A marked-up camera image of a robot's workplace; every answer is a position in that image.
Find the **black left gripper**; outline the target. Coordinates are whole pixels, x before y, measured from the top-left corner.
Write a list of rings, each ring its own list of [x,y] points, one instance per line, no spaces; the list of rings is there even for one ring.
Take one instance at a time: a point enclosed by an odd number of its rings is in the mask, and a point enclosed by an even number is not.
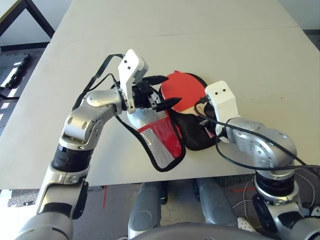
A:
[[[164,75],[152,75],[145,77],[144,81],[133,85],[132,97],[134,107],[136,109],[151,108],[155,112],[161,112],[171,109],[174,105],[176,105],[181,100],[180,97],[172,97],[159,102],[158,100],[160,99],[160,94],[151,86],[159,85],[168,79],[169,78]]]

